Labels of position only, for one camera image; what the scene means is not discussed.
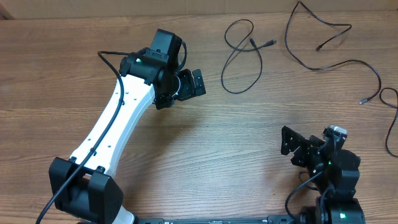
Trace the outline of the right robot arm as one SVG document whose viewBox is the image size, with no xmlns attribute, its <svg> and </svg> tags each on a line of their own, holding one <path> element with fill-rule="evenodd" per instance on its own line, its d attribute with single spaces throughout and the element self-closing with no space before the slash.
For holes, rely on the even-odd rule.
<svg viewBox="0 0 398 224">
<path fill-rule="evenodd" d="M 354 197 L 361 162 L 353 152 L 343 149 L 347 130 L 330 125 L 323 130 L 323 138 L 314 135 L 308 139 L 287 126 L 281 130 L 281 154 L 293 153 L 291 163 L 303 167 L 309 179 L 289 193 L 285 210 L 293 223 L 352 223 L 365 224 L 366 219 L 358 199 Z M 316 205 L 303 207 L 294 215 L 289 200 L 309 183 L 320 193 Z"/>
</svg>

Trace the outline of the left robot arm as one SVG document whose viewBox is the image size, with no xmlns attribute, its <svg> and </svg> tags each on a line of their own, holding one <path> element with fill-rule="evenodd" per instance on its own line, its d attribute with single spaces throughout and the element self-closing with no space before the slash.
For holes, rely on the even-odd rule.
<svg viewBox="0 0 398 224">
<path fill-rule="evenodd" d="M 179 36 L 158 29 L 150 47 L 121 53 L 120 68 L 110 66 L 117 78 L 113 95 L 93 129 L 69 159 L 56 157 L 50 165 L 53 196 L 38 222 L 54 205 L 89 223 L 135 223 L 135 215 L 123 207 L 116 169 L 150 105 L 161 110 L 206 93 L 201 71 L 186 69 L 185 61 L 178 59 L 186 48 Z"/>
</svg>

